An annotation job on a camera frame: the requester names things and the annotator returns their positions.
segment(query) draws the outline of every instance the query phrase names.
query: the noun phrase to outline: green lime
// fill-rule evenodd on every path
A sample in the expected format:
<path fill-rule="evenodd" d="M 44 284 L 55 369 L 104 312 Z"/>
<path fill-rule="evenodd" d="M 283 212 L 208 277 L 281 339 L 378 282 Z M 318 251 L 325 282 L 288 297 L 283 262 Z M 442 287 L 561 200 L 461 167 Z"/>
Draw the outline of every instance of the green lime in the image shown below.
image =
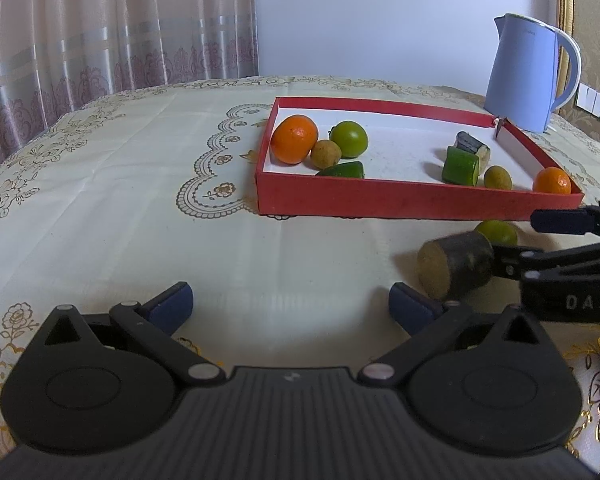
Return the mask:
<path fill-rule="evenodd" d="M 484 173 L 484 187 L 491 189 L 511 189 L 511 175 L 501 166 L 491 166 Z"/>
<path fill-rule="evenodd" d="M 484 222 L 480 222 L 475 230 L 483 234 L 492 244 L 518 244 L 518 234 L 516 233 L 516 229 L 509 222 L 503 222 L 502 220 L 485 220 Z"/>
<path fill-rule="evenodd" d="M 329 139 L 340 147 L 343 158 L 356 158 L 369 146 L 365 129 L 353 121 L 336 124 L 329 132 Z"/>

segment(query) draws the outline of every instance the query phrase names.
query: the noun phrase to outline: mandarin orange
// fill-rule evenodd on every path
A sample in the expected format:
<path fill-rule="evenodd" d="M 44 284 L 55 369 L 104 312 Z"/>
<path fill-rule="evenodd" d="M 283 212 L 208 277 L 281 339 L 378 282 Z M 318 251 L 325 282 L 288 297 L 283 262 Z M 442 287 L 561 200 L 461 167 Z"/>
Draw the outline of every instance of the mandarin orange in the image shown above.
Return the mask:
<path fill-rule="evenodd" d="M 534 191 L 569 194 L 571 192 L 571 180 L 569 175 L 560 168 L 544 168 L 536 175 Z"/>
<path fill-rule="evenodd" d="M 318 127 L 307 116 L 292 115 L 271 136 L 271 151 L 280 162 L 299 164 L 318 141 Z"/>

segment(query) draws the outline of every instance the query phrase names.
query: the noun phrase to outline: tablecloth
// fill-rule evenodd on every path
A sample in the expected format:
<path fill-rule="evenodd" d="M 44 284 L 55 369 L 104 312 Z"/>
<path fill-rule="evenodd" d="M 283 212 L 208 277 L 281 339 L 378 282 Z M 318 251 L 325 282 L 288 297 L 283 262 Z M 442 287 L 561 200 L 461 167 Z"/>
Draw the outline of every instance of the tablecloth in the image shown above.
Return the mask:
<path fill-rule="evenodd" d="M 256 150 L 276 96 L 350 96 L 484 112 L 445 87 L 326 76 L 206 80 L 103 97 L 63 116 L 0 166 L 0 390 L 46 314 L 106 312 L 178 280 L 194 289 L 181 342 L 223 364 L 362 365 L 406 337 L 388 288 L 417 286 L 423 240 L 476 222 L 263 217 Z M 529 134 L 600 200 L 600 144 L 560 117 Z M 597 238 L 535 234 L 555 249 Z M 468 298 L 498 312 L 517 285 Z M 547 324 L 583 389 L 569 448 L 600 470 L 600 326 Z M 13 446 L 0 414 L 0 457 Z"/>

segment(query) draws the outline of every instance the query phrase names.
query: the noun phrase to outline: metal pin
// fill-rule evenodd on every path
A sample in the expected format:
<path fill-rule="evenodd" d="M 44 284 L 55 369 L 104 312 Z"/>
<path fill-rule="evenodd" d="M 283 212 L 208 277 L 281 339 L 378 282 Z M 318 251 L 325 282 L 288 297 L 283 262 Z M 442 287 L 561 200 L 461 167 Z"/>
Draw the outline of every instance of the metal pin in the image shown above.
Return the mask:
<path fill-rule="evenodd" d="M 391 379 L 395 374 L 395 370 L 394 367 L 385 363 L 371 363 L 362 368 L 362 373 L 369 379 L 384 381 Z"/>
<path fill-rule="evenodd" d="M 498 124 L 496 126 L 496 133 L 494 135 L 495 139 L 498 138 L 498 134 L 500 133 L 500 130 L 504 126 L 505 121 L 507 121 L 507 118 L 506 117 L 497 117 L 496 120 L 498 121 Z"/>
<path fill-rule="evenodd" d="M 211 363 L 198 363 L 189 367 L 189 377 L 200 381 L 215 379 L 220 374 L 220 368 Z"/>

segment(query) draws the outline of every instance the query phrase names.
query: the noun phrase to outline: kettle handle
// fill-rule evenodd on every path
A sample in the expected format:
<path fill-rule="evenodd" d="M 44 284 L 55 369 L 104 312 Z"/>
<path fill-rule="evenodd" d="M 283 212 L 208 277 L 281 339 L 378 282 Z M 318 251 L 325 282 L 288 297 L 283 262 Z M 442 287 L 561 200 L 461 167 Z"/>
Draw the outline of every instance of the kettle handle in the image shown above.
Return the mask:
<path fill-rule="evenodd" d="M 569 60 L 571 61 L 571 75 L 567 86 L 565 87 L 564 92 L 555 98 L 554 103 L 551 105 L 551 110 L 555 110 L 556 108 L 563 106 L 576 93 L 578 83 L 580 82 L 580 76 L 582 75 L 582 58 L 580 57 L 580 47 L 571 36 L 557 27 L 551 27 L 551 29 L 558 37 L 558 45 L 564 47 L 566 53 L 569 55 Z"/>

